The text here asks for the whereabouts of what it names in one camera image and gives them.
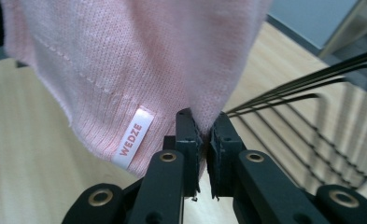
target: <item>stitching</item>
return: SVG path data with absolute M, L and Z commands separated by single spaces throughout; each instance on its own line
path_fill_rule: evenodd
M 43 46 L 45 46 L 47 49 L 49 49 L 50 51 L 56 53 L 58 56 L 62 57 L 65 61 L 69 62 L 70 64 L 73 65 L 72 61 L 70 60 L 70 58 L 63 53 L 61 50 L 49 45 L 46 41 L 44 41 L 42 38 L 40 38 L 38 35 L 34 35 L 35 39 L 42 44 Z M 102 85 L 100 85 L 99 83 L 96 83 L 94 79 L 90 79 L 89 77 L 86 77 L 84 74 L 82 74 L 81 72 L 79 72 L 77 69 L 74 68 L 74 66 L 72 66 L 74 71 L 81 77 L 85 78 L 87 81 L 89 81 L 91 84 L 93 84 L 96 88 L 100 89 L 101 91 L 104 91 L 107 94 L 111 94 L 110 89 L 103 87 Z

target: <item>wooden table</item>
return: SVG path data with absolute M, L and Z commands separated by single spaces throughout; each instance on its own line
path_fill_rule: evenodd
M 264 24 L 226 108 L 323 67 Z M 0 61 L 0 223 L 60 223 L 84 189 L 98 183 L 125 188 L 134 181 L 80 144 L 31 68 L 16 68 L 12 59 Z M 212 201 L 207 183 L 204 175 L 198 203 L 185 201 L 185 223 L 236 223 L 232 200 Z

